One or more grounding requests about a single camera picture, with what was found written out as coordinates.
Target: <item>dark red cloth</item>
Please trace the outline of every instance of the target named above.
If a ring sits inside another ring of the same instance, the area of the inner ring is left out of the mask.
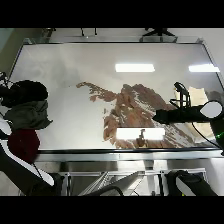
[[[13,131],[7,144],[13,155],[32,164],[37,157],[40,141],[35,130],[23,129]]]

